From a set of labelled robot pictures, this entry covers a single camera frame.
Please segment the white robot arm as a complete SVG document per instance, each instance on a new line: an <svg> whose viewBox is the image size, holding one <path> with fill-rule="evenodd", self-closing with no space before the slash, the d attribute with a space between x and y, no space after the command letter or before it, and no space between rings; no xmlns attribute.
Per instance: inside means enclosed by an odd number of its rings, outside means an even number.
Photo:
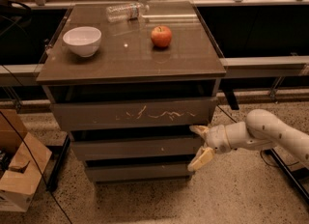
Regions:
<svg viewBox="0 0 309 224"><path fill-rule="evenodd" d="M261 151L276 146L281 146L309 168L309 135L288 126L264 109L250 111L243 122L189 128L205 141L187 166L190 172L199 170L216 154L229 153L238 148Z"/></svg>

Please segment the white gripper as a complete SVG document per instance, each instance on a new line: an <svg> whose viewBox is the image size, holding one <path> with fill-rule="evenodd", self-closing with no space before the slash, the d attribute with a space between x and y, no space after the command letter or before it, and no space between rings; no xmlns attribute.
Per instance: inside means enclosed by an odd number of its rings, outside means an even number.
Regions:
<svg viewBox="0 0 309 224"><path fill-rule="evenodd" d="M189 172L196 172L209 163L215 153L225 154L231 150L224 125L208 128L207 126L190 126L189 129L202 138L206 138L207 147L201 147L188 164Z"/></svg>

